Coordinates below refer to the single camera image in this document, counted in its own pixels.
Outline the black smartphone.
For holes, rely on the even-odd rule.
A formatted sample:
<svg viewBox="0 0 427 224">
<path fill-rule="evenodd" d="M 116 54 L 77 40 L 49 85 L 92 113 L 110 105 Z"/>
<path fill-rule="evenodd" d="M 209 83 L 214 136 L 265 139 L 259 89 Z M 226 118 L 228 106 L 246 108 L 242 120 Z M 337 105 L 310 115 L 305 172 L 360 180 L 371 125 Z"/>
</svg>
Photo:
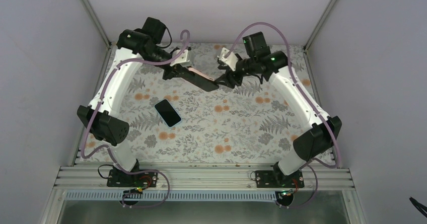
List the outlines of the black smartphone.
<svg viewBox="0 0 427 224">
<path fill-rule="evenodd" d="M 181 78 L 183 78 L 184 80 L 188 81 L 189 83 L 199 87 L 200 89 L 206 92 L 211 92 L 219 88 L 219 85 L 216 84 L 215 82 L 205 79 L 201 76 L 198 76 L 193 72 L 184 73 L 181 76 Z"/>
</svg>

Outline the black phone light-blue case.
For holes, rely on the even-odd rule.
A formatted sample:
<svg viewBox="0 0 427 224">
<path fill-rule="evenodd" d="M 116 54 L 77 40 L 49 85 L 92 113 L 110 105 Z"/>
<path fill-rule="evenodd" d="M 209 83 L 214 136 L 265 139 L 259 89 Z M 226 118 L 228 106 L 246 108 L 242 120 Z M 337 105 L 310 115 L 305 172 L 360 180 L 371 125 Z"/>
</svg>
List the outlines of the black phone light-blue case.
<svg viewBox="0 0 427 224">
<path fill-rule="evenodd" d="M 163 119 L 165 124 L 170 128 L 176 126 L 182 121 L 181 116 L 167 99 L 163 99 L 156 103 L 154 108 Z"/>
</svg>

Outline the pink phone case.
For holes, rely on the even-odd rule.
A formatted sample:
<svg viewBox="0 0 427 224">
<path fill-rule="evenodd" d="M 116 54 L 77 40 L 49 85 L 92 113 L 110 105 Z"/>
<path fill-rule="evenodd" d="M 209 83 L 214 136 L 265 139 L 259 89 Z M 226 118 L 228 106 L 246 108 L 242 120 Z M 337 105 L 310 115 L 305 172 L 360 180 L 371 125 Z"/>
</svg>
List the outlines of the pink phone case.
<svg viewBox="0 0 427 224">
<path fill-rule="evenodd" d="M 198 71 L 197 69 L 195 69 L 195 68 L 193 68 L 193 67 L 188 67 L 188 70 L 189 70 L 190 72 L 195 73 L 195 74 L 196 74 L 196 75 L 198 75 L 198 76 L 201 76 L 201 77 L 205 78 L 205 79 L 208 79 L 208 80 L 213 81 L 213 82 L 215 81 L 215 80 L 214 80 L 214 78 L 212 78 L 212 77 L 210 77 L 210 76 L 208 76 L 208 75 L 206 75 L 206 74 L 204 74 L 204 73 L 202 73 L 202 72 Z"/>
</svg>

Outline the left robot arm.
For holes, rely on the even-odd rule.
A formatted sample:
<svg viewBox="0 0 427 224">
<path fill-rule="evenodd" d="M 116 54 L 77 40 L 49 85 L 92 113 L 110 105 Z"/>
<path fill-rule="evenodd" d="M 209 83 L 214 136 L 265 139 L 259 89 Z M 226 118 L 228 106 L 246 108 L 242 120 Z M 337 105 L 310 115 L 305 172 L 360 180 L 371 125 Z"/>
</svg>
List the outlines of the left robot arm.
<svg viewBox="0 0 427 224">
<path fill-rule="evenodd" d="M 169 29 L 160 20 L 148 17 L 141 28 L 124 30 L 117 41 L 113 64 L 106 79 L 88 106 L 80 105 L 77 115 L 85 131 L 80 141 L 81 158 L 88 159 L 98 150 L 105 148 L 113 166 L 121 171 L 120 180 L 134 186 L 140 180 L 139 163 L 124 140 L 129 124 L 118 119 L 126 90 L 141 65 L 153 65 L 164 71 L 163 78 L 182 78 L 210 92 L 219 85 L 193 68 L 193 57 L 189 47 L 190 33 L 183 30 L 182 47 L 167 52 L 160 46 Z"/>
</svg>

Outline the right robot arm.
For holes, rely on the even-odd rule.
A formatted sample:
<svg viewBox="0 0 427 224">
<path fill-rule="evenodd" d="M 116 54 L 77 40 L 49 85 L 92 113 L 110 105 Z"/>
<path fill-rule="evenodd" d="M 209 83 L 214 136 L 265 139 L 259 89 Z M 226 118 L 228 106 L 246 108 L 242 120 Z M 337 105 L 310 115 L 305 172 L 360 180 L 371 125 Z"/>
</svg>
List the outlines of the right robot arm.
<svg viewBox="0 0 427 224">
<path fill-rule="evenodd" d="M 286 187 L 302 167 L 336 145 L 342 122 L 337 116 L 331 117 L 310 96 L 297 78 L 288 55 L 271 52 L 262 32 L 244 37 L 243 43 L 248 58 L 225 47 L 218 51 L 219 68 L 226 72 L 216 82 L 234 88 L 245 76 L 259 76 L 284 97 L 295 113 L 303 134 L 293 141 L 293 149 L 273 165 L 274 184 Z"/>
</svg>

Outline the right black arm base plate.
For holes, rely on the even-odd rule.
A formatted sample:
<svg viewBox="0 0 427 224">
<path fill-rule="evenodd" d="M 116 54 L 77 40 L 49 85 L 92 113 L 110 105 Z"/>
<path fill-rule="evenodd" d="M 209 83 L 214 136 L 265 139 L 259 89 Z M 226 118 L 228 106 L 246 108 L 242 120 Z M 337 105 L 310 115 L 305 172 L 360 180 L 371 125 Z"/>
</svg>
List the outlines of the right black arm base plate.
<svg viewBox="0 0 427 224">
<path fill-rule="evenodd" d="M 255 182 L 257 188 L 304 188 L 304 177 L 301 170 L 290 175 L 273 170 L 257 170 Z"/>
</svg>

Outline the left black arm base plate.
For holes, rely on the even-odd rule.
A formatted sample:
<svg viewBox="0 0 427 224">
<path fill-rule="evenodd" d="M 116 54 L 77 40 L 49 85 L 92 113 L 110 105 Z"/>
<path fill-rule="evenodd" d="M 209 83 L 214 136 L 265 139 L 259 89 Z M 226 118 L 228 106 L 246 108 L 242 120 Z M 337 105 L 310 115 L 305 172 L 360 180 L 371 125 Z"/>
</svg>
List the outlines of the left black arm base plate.
<svg viewBox="0 0 427 224">
<path fill-rule="evenodd" d="M 154 172 L 142 172 L 129 175 L 121 170 L 112 169 L 109 172 L 107 187 L 147 188 L 156 187 L 158 174 Z"/>
</svg>

